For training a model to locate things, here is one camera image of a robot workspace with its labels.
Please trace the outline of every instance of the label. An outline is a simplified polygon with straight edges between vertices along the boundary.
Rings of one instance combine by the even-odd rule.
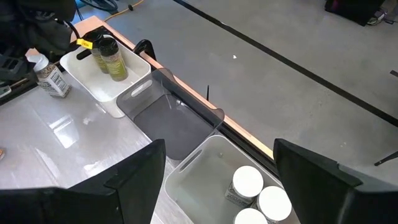
[[[39,78],[37,84],[52,96],[64,97],[70,88],[62,72],[57,67],[55,67],[47,78]]]
[[[123,80],[127,77],[126,67],[123,59],[120,57],[113,62],[106,62],[109,74],[116,80]]]
[[[76,44],[81,45],[82,47],[85,47],[87,49],[92,49],[93,48],[93,43],[87,40],[83,39],[77,39]]]
[[[236,193],[233,183],[231,182],[228,189],[225,192],[225,198],[227,198],[230,202],[234,203],[237,206],[242,208],[246,208],[250,203],[253,202],[253,198],[242,198]]]

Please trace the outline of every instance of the bottle label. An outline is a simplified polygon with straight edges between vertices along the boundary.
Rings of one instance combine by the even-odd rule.
[[[53,96],[64,96],[70,88],[62,72],[57,67],[52,70],[47,78],[39,78],[37,84]]]
[[[236,193],[233,183],[231,182],[228,189],[225,192],[225,198],[227,198],[230,202],[238,205],[242,208],[246,208],[250,203],[253,202],[253,198],[243,198]]]

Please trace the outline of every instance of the small bottle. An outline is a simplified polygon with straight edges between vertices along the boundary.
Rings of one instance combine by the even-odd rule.
[[[268,222],[261,212],[245,208],[235,216],[233,224],[268,224]]]
[[[37,75],[37,84],[48,94],[57,98],[68,95],[72,86],[67,83],[62,72],[42,54],[30,55],[27,60],[36,63],[33,71]]]
[[[225,192],[225,197],[234,204],[245,208],[250,205],[264,186],[261,173],[254,167],[238,168]]]
[[[117,82],[125,80],[128,74],[116,40],[111,37],[103,38],[99,42],[99,52],[111,78]]]
[[[268,223],[276,224],[290,215],[292,203],[284,189],[270,186],[261,191],[251,208],[262,212]]]
[[[99,66],[99,69],[101,69],[101,71],[103,73],[108,74],[109,73],[108,68],[106,67],[105,62],[101,57],[100,50],[98,49],[98,44],[99,44],[100,40],[102,40],[103,38],[104,38],[104,36],[97,31],[88,32],[87,34],[85,34],[83,36],[84,40],[87,40],[87,41],[90,41],[91,43],[93,43],[93,48],[90,51],[94,57],[95,62]]]

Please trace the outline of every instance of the bin handle cutout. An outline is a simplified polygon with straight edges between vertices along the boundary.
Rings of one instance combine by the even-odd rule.
[[[142,93],[144,90],[148,89],[152,85],[152,80],[144,82],[141,86],[137,87],[131,92],[131,97],[136,97],[138,94]]]
[[[191,164],[201,154],[201,152],[202,150],[200,149],[197,153],[195,153],[195,155],[189,158],[189,160],[186,163],[184,163],[183,166],[181,166],[180,172],[183,172],[185,168],[187,168],[187,166],[189,166],[189,164]]]

